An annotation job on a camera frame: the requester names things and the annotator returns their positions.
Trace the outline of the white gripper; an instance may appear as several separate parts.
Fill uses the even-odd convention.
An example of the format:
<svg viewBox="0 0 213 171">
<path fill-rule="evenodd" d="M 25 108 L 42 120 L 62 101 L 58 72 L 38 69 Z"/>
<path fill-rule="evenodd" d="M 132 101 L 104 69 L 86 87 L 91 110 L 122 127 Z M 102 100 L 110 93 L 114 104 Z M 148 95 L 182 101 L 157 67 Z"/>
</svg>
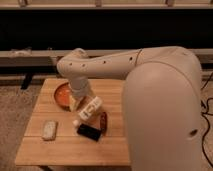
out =
<svg viewBox="0 0 213 171">
<path fill-rule="evenodd" d="M 82 100 L 91 93 L 91 86 L 89 82 L 86 82 L 82 88 L 76 89 L 69 84 L 69 89 L 69 108 L 71 112 L 74 112 L 79 108 Z"/>
</svg>

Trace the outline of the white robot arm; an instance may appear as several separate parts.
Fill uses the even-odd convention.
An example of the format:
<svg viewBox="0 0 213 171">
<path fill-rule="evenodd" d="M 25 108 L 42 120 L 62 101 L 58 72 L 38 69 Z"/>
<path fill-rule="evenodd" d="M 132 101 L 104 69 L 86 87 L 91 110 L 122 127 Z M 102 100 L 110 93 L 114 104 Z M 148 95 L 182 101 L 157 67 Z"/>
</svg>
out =
<svg viewBox="0 0 213 171">
<path fill-rule="evenodd" d="M 130 50 L 90 58 L 75 49 L 57 63 L 74 98 L 88 79 L 124 81 L 124 115 L 132 171 L 201 171 L 201 81 L 196 55 L 180 46 Z"/>
</svg>

